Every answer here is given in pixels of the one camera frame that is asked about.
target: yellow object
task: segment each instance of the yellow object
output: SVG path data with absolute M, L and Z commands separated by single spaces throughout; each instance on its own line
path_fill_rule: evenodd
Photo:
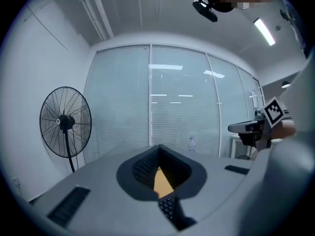
M 162 198 L 174 191 L 172 186 L 167 181 L 161 168 L 157 170 L 154 180 L 154 191 L 158 193 L 159 198 Z

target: standing fan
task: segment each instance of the standing fan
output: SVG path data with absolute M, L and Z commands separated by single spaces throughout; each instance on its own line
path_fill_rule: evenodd
M 83 95 L 74 88 L 61 87 L 52 91 L 40 110 L 39 126 L 48 148 L 58 156 L 77 156 L 89 141 L 92 118 Z

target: wall outlet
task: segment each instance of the wall outlet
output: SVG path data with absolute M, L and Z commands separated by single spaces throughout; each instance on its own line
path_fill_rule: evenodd
M 12 181 L 13 181 L 14 187 L 17 188 L 17 193 L 18 193 L 20 196 L 22 196 L 22 191 L 21 191 L 21 187 L 20 187 L 21 183 L 20 183 L 19 178 L 18 178 L 18 177 L 14 177 L 14 178 L 12 179 Z

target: ceiling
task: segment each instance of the ceiling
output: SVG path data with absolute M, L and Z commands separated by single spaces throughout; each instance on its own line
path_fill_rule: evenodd
M 95 1 L 90 0 L 98 20 L 101 16 Z M 291 26 L 279 10 L 285 10 L 280 0 L 233 9 L 229 13 L 215 12 L 218 22 L 212 23 L 199 15 L 192 6 L 194 0 L 101 0 L 114 36 L 144 30 L 162 30 L 200 38 L 224 47 L 260 70 L 300 51 Z M 56 0 L 76 31 L 90 44 L 100 42 L 87 13 L 79 0 Z M 269 46 L 253 24 L 263 20 L 276 44 Z

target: ventilation slot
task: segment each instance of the ventilation slot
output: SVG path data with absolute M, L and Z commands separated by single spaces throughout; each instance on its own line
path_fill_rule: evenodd
M 61 203 L 48 215 L 56 224 L 65 227 L 74 216 L 90 190 L 83 187 L 75 187 Z

